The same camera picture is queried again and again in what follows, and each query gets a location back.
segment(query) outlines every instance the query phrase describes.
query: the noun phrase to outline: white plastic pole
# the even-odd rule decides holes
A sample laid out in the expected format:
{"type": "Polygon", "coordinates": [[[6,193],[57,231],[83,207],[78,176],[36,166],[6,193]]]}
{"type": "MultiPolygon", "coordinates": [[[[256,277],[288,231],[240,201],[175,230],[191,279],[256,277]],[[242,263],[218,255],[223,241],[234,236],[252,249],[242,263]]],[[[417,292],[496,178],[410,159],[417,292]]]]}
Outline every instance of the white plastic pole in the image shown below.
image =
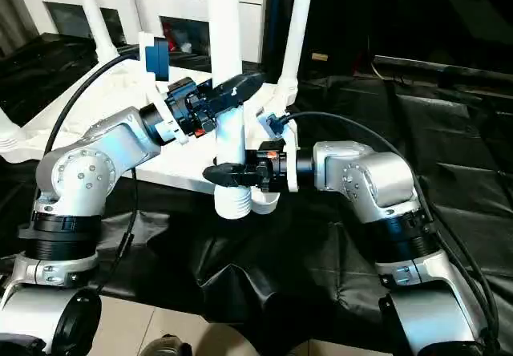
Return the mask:
{"type": "MultiPolygon", "coordinates": [[[[242,73],[239,0],[208,0],[212,80],[217,86],[242,73]]],[[[216,121],[217,164],[245,162],[244,109],[227,111],[216,121]]],[[[217,214],[235,220],[251,211],[251,190],[216,186],[217,214]]]]}
{"type": "Polygon", "coordinates": [[[0,152],[7,152],[24,139],[22,129],[0,108],[0,152]]]}
{"type": "Polygon", "coordinates": [[[103,20],[102,12],[100,11],[96,0],[82,0],[83,10],[86,13],[93,39],[96,43],[96,54],[98,55],[99,63],[106,63],[111,59],[117,57],[118,51],[111,41],[111,36],[107,30],[107,25],[103,20]]]}
{"type": "Polygon", "coordinates": [[[285,60],[273,98],[274,106],[283,106],[284,109],[286,106],[292,105],[297,96],[297,72],[305,40],[310,1],[294,0],[285,60]]]}

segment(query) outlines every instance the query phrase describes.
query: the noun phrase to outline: black fabric sheet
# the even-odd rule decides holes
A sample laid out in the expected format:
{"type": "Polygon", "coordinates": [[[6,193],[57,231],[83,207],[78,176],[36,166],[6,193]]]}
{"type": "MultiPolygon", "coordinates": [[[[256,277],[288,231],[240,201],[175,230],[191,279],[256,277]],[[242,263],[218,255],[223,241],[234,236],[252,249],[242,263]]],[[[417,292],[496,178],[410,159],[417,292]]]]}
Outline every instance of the black fabric sheet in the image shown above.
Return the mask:
{"type": "MultiPolygon", "coordinates": [[[[331,77],[302,83],[294,107],[347,115],[405,153],[488,276],[500,342],[511,352],[513,102],[331,77]]],[[[383,150],[329,120],[298,125],[301,146],[357,140],[383,150]]],[[[5,273],[21,248],[16,228],[30,214],[36,164],[1,162],[5,273]]],[[[121,179],[107,199],[96,281],[107,275],[131,205],[131,181],[121,179]]],[[[105,294],[229,323],[265,355],[285,354],[308,338],[390,350],[378,309],[386,289],[366,260],[365,234],[337,194],[282,194],[271,215],[227,221],[212,196],[140,182],[139,208],[133,246],[105,294]]]]}

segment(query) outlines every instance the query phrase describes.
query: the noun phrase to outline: white cabinet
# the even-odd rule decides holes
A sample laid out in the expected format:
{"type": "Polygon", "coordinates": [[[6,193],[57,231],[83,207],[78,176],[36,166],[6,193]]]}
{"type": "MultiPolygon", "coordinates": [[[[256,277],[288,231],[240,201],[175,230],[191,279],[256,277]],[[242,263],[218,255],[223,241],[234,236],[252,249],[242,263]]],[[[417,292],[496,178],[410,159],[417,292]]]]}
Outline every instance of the white cabinet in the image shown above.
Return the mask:
{"type": "MultiPolygon", "coordinates": [[[[24,0],[30,16],[34,20],[40,34],[59,32],[59,19],[56,18],[60,13],[65,13],[68,5],[81,5],[81,0],[24,0]]],[[[102,9],[110,9],[115,12],[114,17],[119,18],[119,24],[122,28],[123,36],[127,43],[137,43],[138,33],[141,31],[139,16],[135,7],[134,0],[96,0],[102,9]]],[[[68,10],[68,18],[77,21],[75,10],[68,10]]],[[[66,16],[61,16],[61,20],[66,20],[66,16]]],[[[72,23],[69,27],[73,29],[80,26],[79,23],[72,23]]]]}
{"type": "MultiPolygon", "coordinates": [[[[163,22],[169,18],[208,23],[207,0],[135,0],[141,25],[145,31],[164,36],[163,22]]],[[[264,37],[263,6],[239,3],[240,47],[242,59],[260,62],[264,37]]]]}
{"type": "MultiPolygon", "coordinates": [[[[119,22],[117,27],[123,30],[127,43],[137,43],[137,33],[140,30],[151,32],[157,36],[164,36],[163,22],[173,23],[176,20],[197,21],[197,27],[208,38],[208,3],[207,0],[97,0],[103,9],[103,15],[108,16],[114,22],[119,22]]],[[[65,5],[80,5],[80,0],[25,0],[28,10],[40,33],[66,32],[62,30],[62,23],[67,16],[62,14],[70,7],[56,6],[55,3],[65,5]]],[[[244,61],[259,63],[261,61],[262,46],[265,29],[265,3],[266,0],[239,0],[241,48],[244,61]]],[[[111,32],[116,23],[107,28],[111,32]]],[[[71,29],[79,31],[80,26],[71,26],[71,29]]]]}

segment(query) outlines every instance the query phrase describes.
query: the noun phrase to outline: floor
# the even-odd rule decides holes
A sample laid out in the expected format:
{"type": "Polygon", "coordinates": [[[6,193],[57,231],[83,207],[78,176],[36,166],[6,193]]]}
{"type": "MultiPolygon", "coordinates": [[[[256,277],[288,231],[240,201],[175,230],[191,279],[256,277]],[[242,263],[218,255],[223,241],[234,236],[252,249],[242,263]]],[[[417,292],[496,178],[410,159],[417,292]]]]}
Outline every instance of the floor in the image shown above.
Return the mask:
{"type": "MultiPolygon", "coordinates": [[[[149,305],[102,297],[103,312],[89,356],[137,356],[151,341],[174,334],[188,342],[195,356],[258,356],[238,332],[202,317],[149,305]]],[[[386,356],[328,342],[310,340],[290,352],[294,356],[386,356]]]]}

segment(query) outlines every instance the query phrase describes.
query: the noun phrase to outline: robotic arm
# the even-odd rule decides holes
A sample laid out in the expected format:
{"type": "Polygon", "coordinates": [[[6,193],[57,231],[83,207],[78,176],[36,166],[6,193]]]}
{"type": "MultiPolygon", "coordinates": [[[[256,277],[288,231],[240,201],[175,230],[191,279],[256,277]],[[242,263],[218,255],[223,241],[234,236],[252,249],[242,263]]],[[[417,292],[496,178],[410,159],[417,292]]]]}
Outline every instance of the robotic arm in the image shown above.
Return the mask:
{"type": "Polygon", "coordinates": [[[101,215],[115,183],[165,144],[213,130],[219,114],[250,99],[262,83],[259,74],[238,75],[214,89],[182,79],[168,88],[164,109],[129,107],[43,157],[36,171],[41,196],[30,226],[19,232],[26,251],[17,255],[0,302],[0,352],[89,352],[101,302],[85,285],[98,265],[101,215]]]}
{"type": "Polygon", "coordinates": [[[264,192],[289,190],[287,176],[294,176],[300,190],[340,193],[370,241],[382,285],[390,290],[379,306],[394,354],[482,354],[486,321],[435,240],[408,164],[356,142],[319,142],[313,150],[295,153],[292,172],[282,147],[267,145],[247,151],[245,166],[210,167],[204,176],[223,186],[256,185],[264,192]]]}

